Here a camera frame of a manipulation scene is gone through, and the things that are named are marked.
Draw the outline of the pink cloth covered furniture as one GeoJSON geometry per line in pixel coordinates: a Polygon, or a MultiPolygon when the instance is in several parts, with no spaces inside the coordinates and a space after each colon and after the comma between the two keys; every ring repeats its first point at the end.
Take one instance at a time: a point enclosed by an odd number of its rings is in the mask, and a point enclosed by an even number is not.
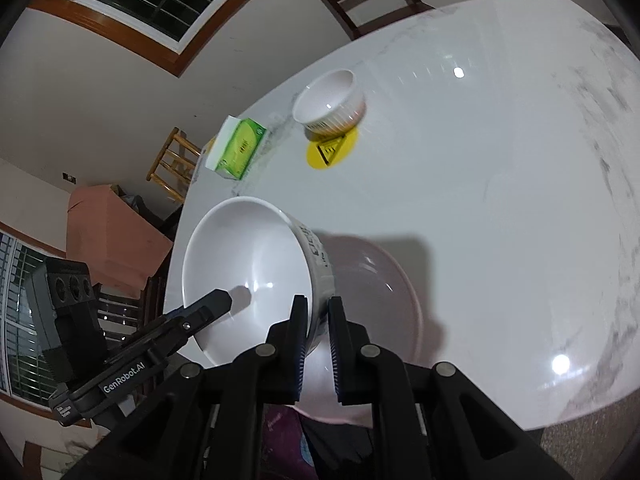
{"type": "Polygon", "coordinates": [[[66,258],[85,263],[93,284],[137,297],[171,247],[172,241],[110,186],[78,188],[70,194],[66,258]]]}

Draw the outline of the window with wooden frame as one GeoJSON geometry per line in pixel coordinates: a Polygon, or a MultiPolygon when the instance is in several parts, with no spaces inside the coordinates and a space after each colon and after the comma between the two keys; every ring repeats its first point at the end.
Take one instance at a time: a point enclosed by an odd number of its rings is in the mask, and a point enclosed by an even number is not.
{"type": "Polygon", "coordinates": [[[1,392],[43,410],[56,383],[38,342],[25,284],[45,256],[1,233],[1,392]]]}

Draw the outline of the yellow round warning sticker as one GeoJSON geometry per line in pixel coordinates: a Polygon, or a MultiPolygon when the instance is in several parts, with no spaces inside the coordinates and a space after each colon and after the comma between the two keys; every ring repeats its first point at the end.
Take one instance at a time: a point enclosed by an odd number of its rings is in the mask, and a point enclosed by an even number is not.
{"type": "Polygon", "coordinates": [[[359,129],[357,127],[331,139],[310,136],[306,151],[308,166],[315,170],[325,170],[338,165],[355,148],[358,136],[359,129]]]}

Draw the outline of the white bowl orange base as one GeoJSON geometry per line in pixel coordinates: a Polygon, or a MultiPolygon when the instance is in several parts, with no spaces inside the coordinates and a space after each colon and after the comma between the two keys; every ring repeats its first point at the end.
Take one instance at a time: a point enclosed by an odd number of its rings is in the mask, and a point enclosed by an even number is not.
{"type": "Polygon", "coordinates": [[[256,197],[233,197],[195,228],[183,259],[182,298],[229,293],[229,313],[195,335],[210,362],[231,362],[263,342],[270,326],[290,316],[296,295],[308,301],[305,347],[313,352],[324,328],[334,272],[319,237],[280,208],[256,197]]]}

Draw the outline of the pink bowl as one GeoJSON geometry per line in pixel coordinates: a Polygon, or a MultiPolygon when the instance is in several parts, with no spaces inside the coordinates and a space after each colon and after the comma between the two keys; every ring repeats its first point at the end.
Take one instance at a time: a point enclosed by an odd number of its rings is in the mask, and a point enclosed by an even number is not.
{"type": "MultiPolygon", "coordinates": [[[[423,315],[399,263],[365,238],[322,234],[320,240],[333,266],[336,294],[343,300],[346,318],[363,325],[374,344],[406,362],[415,359],[422,346],[423,315]]],[[[372,426],[369,404],[343,406],[337,401],[328,334],[306,357],[303,390],[294,408],[325,424],[372,426]]]]}

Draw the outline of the light wooden chair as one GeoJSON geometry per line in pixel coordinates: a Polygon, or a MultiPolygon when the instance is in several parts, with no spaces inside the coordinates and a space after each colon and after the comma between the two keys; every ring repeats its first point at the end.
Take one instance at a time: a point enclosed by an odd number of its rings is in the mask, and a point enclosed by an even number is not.
{"type": "Polygon", "coordinates": [[[202,149],[175,127],[156,155],[146,180],[157,184],[175,203],[183,204],[202,149]]]}

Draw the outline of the dark wooden chair at left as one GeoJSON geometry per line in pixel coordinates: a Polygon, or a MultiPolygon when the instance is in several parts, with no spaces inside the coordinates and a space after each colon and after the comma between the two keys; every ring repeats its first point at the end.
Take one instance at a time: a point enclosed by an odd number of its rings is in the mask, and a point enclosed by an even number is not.
{"type": "Polygon", "coordinates": [[[93,286],[98,300],[96,315],[108,350],[116,350],[163,313],[169,265],[170,255],[137,294],[125,294],[102,284],[93,286]]]}

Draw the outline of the white ribbed bowl blue base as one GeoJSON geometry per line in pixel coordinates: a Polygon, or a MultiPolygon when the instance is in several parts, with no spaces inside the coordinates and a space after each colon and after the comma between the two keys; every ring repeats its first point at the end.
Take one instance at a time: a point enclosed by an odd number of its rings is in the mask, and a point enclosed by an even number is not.
{"type": "Polygon", "coordinates": [[[366,109],[356,75],[351,70],[332,70],[303,88],[292,117],[315,136],[339,136],[354,128],[366,109]]]}

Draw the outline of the green tissue pack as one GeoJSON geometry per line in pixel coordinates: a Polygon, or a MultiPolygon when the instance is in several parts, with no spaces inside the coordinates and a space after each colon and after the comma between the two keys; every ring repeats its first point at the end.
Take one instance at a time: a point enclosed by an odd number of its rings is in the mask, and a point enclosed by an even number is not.
{"type": "Polygon", "coordinates": [[[267,129],[250,118],[228,116],[208,144],[204,167],[225,179],[242,179],[267,129]]]}

